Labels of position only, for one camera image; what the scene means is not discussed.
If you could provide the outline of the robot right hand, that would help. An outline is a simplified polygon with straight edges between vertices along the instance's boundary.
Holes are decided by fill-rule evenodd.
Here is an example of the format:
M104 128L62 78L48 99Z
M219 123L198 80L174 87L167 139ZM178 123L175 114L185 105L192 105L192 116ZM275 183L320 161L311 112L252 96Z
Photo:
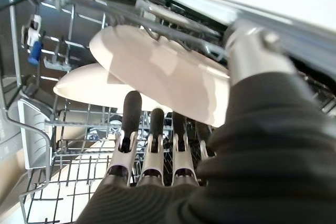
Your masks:
M228 38L230 94L205 186L104 183L77 223L335 223L335 120L277 39L255 25Z

